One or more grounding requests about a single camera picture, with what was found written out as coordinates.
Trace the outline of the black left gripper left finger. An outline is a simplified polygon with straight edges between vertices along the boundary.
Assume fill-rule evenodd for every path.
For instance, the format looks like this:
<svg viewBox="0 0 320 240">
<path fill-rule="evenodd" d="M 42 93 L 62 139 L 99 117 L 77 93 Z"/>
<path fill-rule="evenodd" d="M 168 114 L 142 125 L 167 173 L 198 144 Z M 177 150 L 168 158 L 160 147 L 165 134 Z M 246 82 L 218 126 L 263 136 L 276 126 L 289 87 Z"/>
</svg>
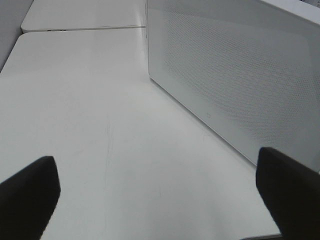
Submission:
<svg viewBox="0 0 320 240">
<path fill-rule="evenodd" d="M 39 240 L 58 203 L 54 157 L 43 156 L 0 184 L 0 238 Z"/>
</svg>

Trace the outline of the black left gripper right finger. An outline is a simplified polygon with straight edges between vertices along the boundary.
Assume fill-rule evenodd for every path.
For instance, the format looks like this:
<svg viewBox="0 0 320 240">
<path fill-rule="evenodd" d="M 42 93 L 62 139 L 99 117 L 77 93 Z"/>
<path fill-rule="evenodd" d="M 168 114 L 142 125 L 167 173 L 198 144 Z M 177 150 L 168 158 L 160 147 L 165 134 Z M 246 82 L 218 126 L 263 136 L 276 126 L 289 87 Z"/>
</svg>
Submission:
<svg viewBox="0 0 320 240">
<path fill-rule="evenodd" d="M 258 153 L 257 190 L 286 240 L 320 238 L 320 174 L 271 147 Z"/>
</svg>

